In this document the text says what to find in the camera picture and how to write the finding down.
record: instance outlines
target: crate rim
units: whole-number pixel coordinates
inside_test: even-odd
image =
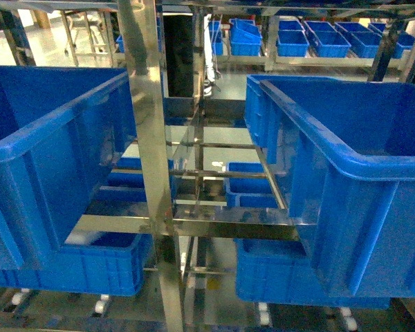
[[[100,252],[99,255],[96,256],[102,256],[102,251],[103,250],[107,250],[107,251],[111,251],[111,252],[122,252],[122,253],[126,253],[126,252],[131,252],[134,248],[138,249],[138,244],[140,243],[140,241],[142,241],[142,239],[145,237],[145,235],[148,234],[140,234],[140,233],[136,233],[134,239],[132,240],[131,244],[127,247],[108,247],[108,246],[94,246],[94,245],[83,245],[83,244],[65,244],[62,249],[60,250],[69,250],[69,249],[78,249],[78,250],[82,250],[85,249],[86,251],[94,251],[97,250],[98,252]],[[78,252],[68,252],[68,254],[71,255],[79,255]]]
[[[377,35],[380,38],[380,42],[381,42],[381,35],[378,33],[375,33],[374,31],[364,31],[364,32],[358,31],[355,33],[351,33],[351,35],[353,38],[357,39],[361,44],[363,44],[366,47],[378,47],[380,43],[378,43],[378,45],[377,44],[366,44],[359,38],[360,35]]]
[[[338,84],[399,84],[415,88],[412,84],[407,83],[340,81]],[[319,120],[280,91],[270,80],[263,80],[260,85],[261,89],[275,104],[284,108],[283,111],[286,115],[300,128],[304,135],[314,142],[314,145],[341,174],[362,181],[415,181],[415,156],[367,156],[359,154],[327,129]]]
[[[318,42],[318,44],[319,45],[321,45],[321,46],[338,46],[338,47],[352,47],[352,44],[351,43],[349,43],[349,41],[346,39],[346,37],[345,36],[343,36],[341,33],[339,33],[338,31],[311,31],[312,33],[313,33],[313,35],[315,36],[315,38],[316,38],[316,40],[317,40],[317,42]],[[339,35],[341,38],[343,38],[343,40],[346,42],[346,44],[345,45],[342,45],[342,44],[340,44],[340,45],[335,45],[335,44],[323,44],[322,43],[322,40],[320,39],[320,37],[318,37],[317,36],[317,33],[319,34],[319,35],[321,35],[321,34],[333,34],[333,35]]]
[[[302,33],[303,34],[303,37],[304,37],[304,43],[303,44],[298,44],[298,43],[295,43],[295,44],[293,44],[293,43],[281,43],[280,40],[279,40],[279,33],[281,31],[284,31],[284,32],[289,31],[289,32]],[[309,40],[307,40],[306,35],[304,34],[304,31],[303,30],[279,30],[278,31],[278,36],[277,36],[277,43],[278,43],[278,45],[284,45],[284,46],[308,46],[309,47],[311,45],[309,43]]]
[[[17,70],[26,69],[15,66],[0,66],[0,68],[16,68]],[[69,68],[69,67],[32,67],[29,70],[49,70],[49,71],[88,71],[89,68]],[[99,102],[101,97],[95,97],[94,94],[99,91],[110,93],[129,81],[127,72],[119,68],[99,68],[103,71],[120,72],[110,80],[103,82],[96,87],[88,90],[86,93],[66,102],[65,104],[53,109],[44,116],[28,123],[26,126],[19,128],[10,135],[0,140],[0,163],[12,161],[23,156],[28,150],[46,139],[46,134],[41,131],[49,130],[52,133],[64,126],[66,123],[76,118],[77,114],[85,111],[85,107],[93,106]]]

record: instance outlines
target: steel frame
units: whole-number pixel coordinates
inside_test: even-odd
[[[58,6],[60,1],[32,1],[33,3],[47,3]],[[90,2],[83,1],[89,8]],[[206,237],[253,238],[253,239],[284,239],[297,241],[298,235],[295,224],[300,221],[289,219],[286,213],[286,202],[273,179],[262,152],[257,149],[264,171],[269,180],[273,193],[277,199],[279,210],[260,210],[224,207],[208,207],[200,204],[200,192],[205,181],[204,176],[225,177],[243,176],[243,174],[206,172],[203,170],[203,148],[209,147],[203,142],[203,128],[206,113],[203,100],[204,56],[203,45],[203,18],[210,10],[222,8],[222,12],[246,12],[259,9],[263,15],[277,15],[280,11],[292,8],[277,6],[248,6],[239,1],[203,1],[187,2],[193,9],[194,15],[194,97],[192,101],[192,120],[187,128],[184,139],[172,154],[172,139],[165,125],[163,113],[163,94],[160,74],[164,71],[163,54],[158,52],[157,40],[157,12],[154,0],[118,0],[120,27],[126,49],[127,70],[129,72],[131,96],[135,109],[137,123],[138,147],[142,161],[142,173],[145,180],[148,214],[136,213],[136,216],[100,214],[99,205],[89,207],[87,213],[80,219],[77,229],[97,230],[106,232],[147,232],[154,236],[156,249],[156,270],[159,274],[160,288],[165,309],[166,327],[168,331],[183,332],[190,330],[185,324],[183,300],[185,295],[184,282],[188,273],[222,273],[222,271],[203,270],[203,267],[190,267],[190,253],[193,252],[194,237],[199,238],[199,246],[203,245]],[[320,12],[319,8],[300,8],[312,14],[321,13],[327,16],[331,11],[334,15],[358,15],[371,11],[374,17],[393,17],[395,21],[382,39],[380,52],[373,63],[370,80],[381,81],[390,62],[396,38],[403,28],[403,20],[415,17],[415,6],[381,6],[372,8],[358,5],[356,8],[326,7]],[[275,28],[278,18],[271,17],[269,29],[269,57],[261,64],[272,70],[276,63],[282,62],[277,58],[275,47]],[[189,154],[194,147],[196,169],[187,170],[186,164]],[[175,204],[171,195],[169,177],[191,175],[195,176],[196,186],[194,205]],[[144,211],[145,206],[139,203],[132,205],[132,210]],[[183,270],[181,269],[178,237],[190,236],[187,257]]]

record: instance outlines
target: metal shelf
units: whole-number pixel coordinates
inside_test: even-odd
[[[198,282],[192,281],[193,277],[202,273],[212,273],[216,278],[229,278],[227,290],[233,293],[233,278],[231,275],[224,273],[224,269],[218,266],[206,264],[207,259],[202,255],[206,248],[207,237],[243,237],[253,239],[284,239],[298,240],[295,231],[295,223],[299,222],[289,219],[286,213],[286,202],[282,193],[276,186],[269,167],[264,162],[262,153],[257,150],[263,163],[265,174],[273,189],[274,195],[279,204],[279,210],[271,209],[245,209],[225,207],[203,206],[200,204],[200,198],[203,193],[203,177],[209,176],[237,176],[237,174],[222,174],[221,172],[207,173],[203,171],[203,148],[206,146],[203,142],[204,126],[206,120],[218,117],[227,118],[221,115],[221,112],[209,113],[205,109],[208,103],[203,100],[203,81],[205,78],[205,63],[203,54],[203,35],[204,17],[211,12],[217,13],[234,13],[234,14],[260,14],[269,16],[268,29],[268,56],[267,57],[228,57],[227,61],[258,62],[263,64],[266,70],[271,71],[276,65],[305,65],[299,63],[307,62],[311,66],[371,66],[370,80],[381,81],[385,71],[389,66],[398,66],[399,61],[391,61],[391,54],[394,49],[399,31],[403,28],[404,20],[415,17],[415,4],[389,5],[386,3],[347,3],[344,6],[328,4],[319,6],[304,6],[301,4],[293,6],[286,1],[251,3],[243,1],[186,1],[186,2],[163,2],[163,5],[184,5],[190,6],[194,15],[194,96],[191,103],[188,104],[188,116],[192,117],[187,127],[184,139],[172,153],[172,139],[169,137],[169,130],[165,125],[163,111],[163,93],[160,82],[160,73],[164,72],[165,67],[163,54],[158,52],[158,40],[156,33],[156,17],[162,18],[162,14],[157,12],[154,0],[143,0],[134,2],[131,0],[112,1],[47,1],[47,0],[21,0],[21,1],[0,1],[1,10],[16,9],[38,9],[51,11],[54,9],[97,9],[111,8],[118,9],[118,18],[126,50],[126,63],[129,72],[131,96],[138,133],[138,148],[142,161],[142,173],[145,180],[145,189],[147,195],[147,204],[121,205],[114,207],[111,205],[111,213],[107,215],[107,206],[103,203],[94,202],[88,209],[77,225],[81,230],[101,230],[108,232],[148,232],[153,234],[156,249],[156,265],[154,270],[148,273],[153,275],[148,281],[142,295],[150,294],[151,298],[143,298],[142,295],[137,299],[121,299],[120,303],[116,299],[114,308],[119,308],[122,315],[116,315],[116,311],[109,311],[107,317],[92,318],[77,317],[74,313],[61,313],[61,319],[58,317],[45,316],[40,313],[39,306],[27,316],[22,315],[28,308],[21,308],[18,315],[15,313],[0,313],[0,327],[2,328],[21,328],[28,327],[34,329],[82,329],[83,331],[101,331],[102,329],[128,329],[130,331],[165,331],[183,332],[183,331],[211,331],[214,327],[211,320],[198,321],[201,327],[192,321],[187,324],[188,317],[185,313],[198,317],[205,314],[206,308],[200,309],[196,304],[201,301],[204,304],[210,303],[212,306],[219,306],[223,309],[225,306],[221,299],[224,294],[212,293],[212,302],[208,302],[207,293],[198,294]],[[392,25],[388,26],[380,50],[375,60],[365,59],[320,59],[305,58],[303,60],[292,58],[277,57],[275,41],[278,31],[278,17],[273,15],[308,15],[314,17],[387,17],[394,19]],[[415,58],[415,50],[410,55],[411,59]],[[187,170],[187,161],[189,155],[194,151],[196,160],[196,170]],[[169,164],[173,165],[173,170],[169,170]],[[169,176],[192,175],[195,177],[194,184],[194,205],[176,205],[172,199]],[[181,236],[189,236],[186,252],[188,253],[184,265],[181,269],[181,255],[179,241]],[[230,239],[215,239],[214,241],[229,241]],[[234,256],[233,245],[228,248],[229,253]],[[194,282],[193,286],[187,287],[188,283]],[[45,292],[33,297],[41,300],[41,307],[49,306],[53,301],[44,299]],[[131,308],[134,305],[146,306],[151,303],[156,306],[153,316],[144,314],[142,320],[158,320],[158,322],[136,321],[135,315],[130,315]],[[67,309],[75,310],[73,305]],[[228,307],[232,313],[241,309],[248,313],[249,322],[252,322],[255,310],[249,304],[243,302],[233,302]],[[379,315],[383,320],[390,318],[383,314]]]

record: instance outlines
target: blue plastic crate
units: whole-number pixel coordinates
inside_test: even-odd
[[[212,52],[215,55],[223,55],[223,34],[221,33],[221,30],[211,30],[210,40]]]
[[[309,42],[303,31],[278,32],[277,49],[280,57],[305,57],[308,48]]]
[[[118,167],[141,169],[139,158],[123,157]],[[145,182],[142,174],[110,173],[106,183],[93,197],[98,201],[146,202]]]
[[[232,55],[247,55],[258,56],[260,54],[261,43],[244,43],[244,42],[230,42],[230,52]]]
[[[221,22],[220,21],[211,21],[211,22],[209,22],[209,30],[210,31],[221,30]]]
[[[319,57],[346,57],[351,47],[340,33],[315,31],[309,40]]]
[[[237,296],[301,306],[389,308],[390,298],[329,297],[299,242],[236,239]]]
[[[337,30],[329,23],[325,21],[304,21],[306,36],[310,39],[314,31],[324,31],[326,33],[336,33]]]
[[[236,21],[242,21],[242,22],[245,22],[245,23],[249,23],[249,24],[252,24],[253,26],[255,25],[255,20],[254,19],[229,19],[229,23],[232,27],[235,25]]]
[[[0,269],[41,268],[134,136],[126,71],[0,67]]]
[[[297,229],[325,291],[415,297],[415,85],[260,87],[274,104],[276,181],[289,215],[311,225]]]
[[[380,33],[386,29],[386,23],[369,23],[369,29],[374,31],[375,33]],[[400,59],[403,56],[403,52],[405,50],[411,50],[415,43],[415,37],[409,35],[406,32],[402,32],[398,41],[396,43],[394,55],[392,57],[394,59]]]
[[[352,33],[352,51],[362,58],[373,58],[378,52],[381,36],[377,33]]]
[[[231,172],[264,172],[260,163],[228,163],[226,169]],[[265,178],[225,178],[224,185],[228,207],[277,208]]]
[[[89,246],[64,245],[43,270],[0,270],[0,287],[132,296],[151,247],[150,234],[106,233]]]
[[[260,87],[262,80],[332,80],[327,77],[298,77],[279,75],[249,75],[246,82],[246,105],[244,120],[249,130],[250,137],[258,147],[267,147],[269,129],[269,109],[266,107],[265,95]]]
[[[280,20],[278,23],[278,30],[295,30],[304,31],[304,28],[300,22],[296,19]]]
[[[258,27],[243,22],[242,20],[236,20],[234,29],[231,32],[231,41],[234,43],[250,43],[260,44],[263,37],[261,36]]]
[[[381,35],[386,29],[386,23],[369,23],[367,27],[374,33],[379,33]]]
[[[352,33],[370,33],[371,31],[357,22],[337,22],[335,29],[346,38],[349,43],[352,42]]]
[[[395,59],[400,59],[403,56],[405,50],[411,50],[414,47],[415,37],[408,33],[401,33],[396,42],[395,52],[392,55]]]
[[[236,29],[236,24],[235,22],[237,21],[242,21],[244,23],[248,23],[248,24],[252,24],[253,26],[255,25],[255,20],[253,19],[229,19],[229,24],[230,24],[230,38],[232,39],[232,36],[234,34],[234,31]]]
[[[118,44],[118,49],[121,53],[125,52],[125,44],[123,44],[123,37],[122,35],[118,36],[116,39],[116,43]]]

